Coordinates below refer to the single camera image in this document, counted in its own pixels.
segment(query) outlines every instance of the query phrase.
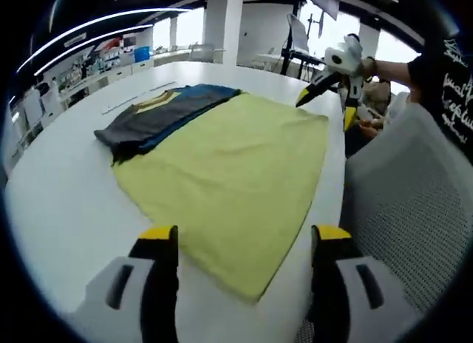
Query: ceiling light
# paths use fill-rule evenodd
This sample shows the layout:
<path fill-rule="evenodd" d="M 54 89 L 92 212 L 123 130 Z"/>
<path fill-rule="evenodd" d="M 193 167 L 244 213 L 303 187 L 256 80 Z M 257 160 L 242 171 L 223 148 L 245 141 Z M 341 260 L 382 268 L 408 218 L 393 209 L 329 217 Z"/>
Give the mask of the ceiling light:
<path fill-rule="evenodd" d="M 54 20 L 54 15 L 55 15 L 55 12 L 56 12 L 56 9 L 58 7 L 58 3 L 60 2 L 61 0 L 55 0 L 54 1 L 54 4 L 52 5 L 52 8 L 51 8 L 51 13 L 50 13 L 50 23 L 48 24 L 49 26 L 49 29 L 50 29 L 50 33 L 51 33 L 51 29 L 52 29 L 52 22 Z"/>
<path fill-rule="evenodd" d="M 97 18 L 97 19 L 94 19 L 94 20 L 91 20 L 91 21 L 88 21 L 87 23 L 83 23 L 77 27 L 73 27 L 72 29 L 70 30 L 67 30 L 66 32 L 60 34 L 59 36 L 56 36 L 53 40 L 47 42 L 45 45 L 43 45 L 42 47 L 40 47 L 39 49 L 37 49 L 25 62 L 23 62 L 23 64 L 16 70 L 16 72 L 18 73 L 20 71 L 20 69 L 22 69 L 24 67 L 25 64 L 27 64 L 28 62 L 30 62 L 31 60 L 34 59 L 34 57 L 36 57 L 37 55 L 39 55 L 40 53 L 42 53 L 43 51 L 45 51 L 45 49 L 47 49 L 49 46 L 51 46 L 52 44 L 54 44 L 55 42 L 58 42 L 59 40 L 61 40 L 62 38 L 80 30 L 80 29 L 83 29 L 85 27 L 88 27 L 89 25 L 92 25 L 92 24 L 95 24 L 95 23 L 98 23 L 100 21 L 105 21 L 105 20 L 108 20 L 108 19 L 112 19 L 112 18 L 117 18 L 118 16 L 128 16 L 128 15 L 131 15 L 131 14 L 139 14 L 139 13 L 155 13 L 155 12 L 187 12 L 189 11 L 190 9 L 185 9 L 185 8 L 149 8 L 149 9 L 138 9 L 138 10 L 129 10 L 129 11 L 126 11 L 126 12 L 120 12 L 120 13 L 115 13 L 115 14 L 111 14 L 109 16 L 102 16 L 101 18 Z"/>
<path fill-rule="evenodd" d="M 121 29 L 121 30 L 116 30 L 116 31 L 112 31 L 111 33 L 107 33 L 107 34 L 104 34 L 104 35 L 101 35 L 101 36 L 98 36 L 96 38 L 91 38 L 90 40 L 87 40 L 85 42 L 83 42 L 82 44 L 79 44 L 77 46 L 74 46 L 72 49 L 68 49 L 67 51 L 61 53 L 59 56 L 57 57 L 54 57 L 51 61 L 49 61 L 47 64 L 45 64 L 42 68 L 38 69 L 36 72 L 35 72 L 35 77 L 38 76 L 41 72 L 43 72 L 47 67 L 51 66 L 52 64 L 54 64 L 57 60 L 63 58 L 65 55 L 71 53 L 72 51 L 75 51 L 77 49 L 80 49 L 81 47 L 84 47 L 86 46 L 87 44 L 93 42 L 93 41 L 97 41 L 97 40 L 100 40 L 101 38 L 106 38 L 107 36 L 112 36 L 112 35 L 117 35 L 117 34 L 120 34 L 120 33 L 124 33 L 124 32 L 127 32 L 127 31 L 133 31 L 133 30 L 138 30 L 138 29 L 144 29 L 144 28 L 147 28 L 147 27 L 152 27 L 153 24 L 145 24 L 145 25 L 138 25 L 137 27 L 128 27 L 126 29 Z"/>
<path fill-rule="evenodd" d="M 17 121 L 19 117 L 20 117 L 19 112 L 16 112 L 16 113 L 14 114 L 14 116 L 12 116 L 12 123 L 14 123 L 15 121 Z"/>

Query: gray chair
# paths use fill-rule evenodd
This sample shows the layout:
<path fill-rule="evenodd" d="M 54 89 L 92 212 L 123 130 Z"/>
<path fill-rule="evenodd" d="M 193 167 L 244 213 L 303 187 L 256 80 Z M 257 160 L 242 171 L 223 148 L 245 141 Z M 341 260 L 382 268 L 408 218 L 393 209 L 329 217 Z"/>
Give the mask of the gray chair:
<path fill-rule="evenodd" d="M 420 313 L 445 291 L 472 238 L 473 166 L 422 106 L 347 161 L 341 227 Z"/>
<path fill-rule="evenodd" d="M 215 47 L 213 44 L 191 45 L 190 61 L 214 62 Z"/>

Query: folded clothes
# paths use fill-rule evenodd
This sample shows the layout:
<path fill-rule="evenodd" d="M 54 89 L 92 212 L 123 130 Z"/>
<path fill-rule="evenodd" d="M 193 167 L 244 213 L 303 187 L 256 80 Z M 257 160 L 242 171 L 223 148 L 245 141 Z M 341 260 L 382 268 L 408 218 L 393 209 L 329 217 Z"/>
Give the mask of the folded clothes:
<path fill-rule="evenodd" d="M 210 84 L 170 89 L 149 101 L 131 105 L 94 134 L 111 149 L 114 162 L 123 162 L 147 153 L 172 132 L 240 92 Z"/>
<path fill-rule="evenodd" d="M 257 302 L 304 222 L 328 119 L 242 93 L 146 155 L 116 163 L 120 187 L 224 287 Z"/>

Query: wall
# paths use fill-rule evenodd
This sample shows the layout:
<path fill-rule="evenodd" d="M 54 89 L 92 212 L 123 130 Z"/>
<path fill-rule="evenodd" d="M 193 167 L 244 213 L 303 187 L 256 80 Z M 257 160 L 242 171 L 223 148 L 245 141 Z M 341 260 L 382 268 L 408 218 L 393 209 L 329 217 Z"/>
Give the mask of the wall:
<path fill-rule="evenodd" d="M 258 53 L 281 53 L 289 33 L 287 15 L 291 14 L 289 4 L 243 4 L 242 22 L 239 32 L 238 61 L 251 60 Z"/>

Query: yellow towel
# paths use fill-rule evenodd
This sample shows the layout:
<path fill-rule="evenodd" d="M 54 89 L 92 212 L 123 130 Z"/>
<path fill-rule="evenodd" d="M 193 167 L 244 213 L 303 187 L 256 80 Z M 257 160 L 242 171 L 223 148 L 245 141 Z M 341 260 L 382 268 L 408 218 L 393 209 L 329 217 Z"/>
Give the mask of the yellow towel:
<path fill-rule="evenodd" d="M 243 94 L 114 166 L 122 189 L 179 246 L 250 302 L 264 293 L 316 190 L 328 120 Z"/>

